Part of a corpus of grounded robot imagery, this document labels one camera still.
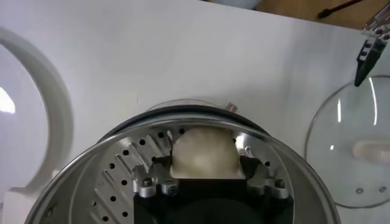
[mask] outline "metal clamp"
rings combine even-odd
[[[173,196],[177,193],[179,181],[171,177],[159,163],[153,164],[149,172],[144,166],[135,166],[133,173],[133,192],[140,197],[153,197],[156,194],[157,185],[160,185],[161,192],[165,195]]]
[[[271,188],[271,195],[275,198],[288,198],[289,192],[282,179],[274,180],[274,177],[269,175],[270,171],[267,166],[259,164],[255,175],[248,180],[247,185],[251,192],[257,195],[263,195],[266,187]]]

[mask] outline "metal bolt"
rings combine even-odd
[[[286,187],[285,181],[282,180],[282,179],[275,180],[275,187],[277,187],[277,188],[285,188]]]
[[[153,185],[153,181],[150,177],[147,177],[143,180],[142,185],[144,187],[150,187],[151,185]]]
[[[363,194],[364,193],[364,189],[359,187],[358,189],[356,189],[356,194]]]
[[[382,186],[382,187],[379,188],[379,192],[383,193],[383,192],[385,192],[387,189],[388,189],[387,187]]]
[[[170,188],[168,189],[168,195],[169,195],[169,196],[173,196],[173,195],[175,195],[175,194],[177,194],[177,187],[176,187],[176,186],[170,187]]]

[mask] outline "stainless steel pot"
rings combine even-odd
[[[116,127],[49,183],[26,223],[133,223],[132,168],[168,155],[198,126],[231,130],[240,154],[271,164],[294,198],[293,223],[340,223],[327,188],[298,154],[237,114],[199,105],[159,108]]]

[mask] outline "dough ball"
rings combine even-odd
[[[186,131],[173,146],[171,175],[174,178],[243,178],[231,133],[211,127]]]

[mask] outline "glass lid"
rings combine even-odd
[[[333,93],[316,113],[305,157],[336,204],[369,208],[390,199],[390,77]]]

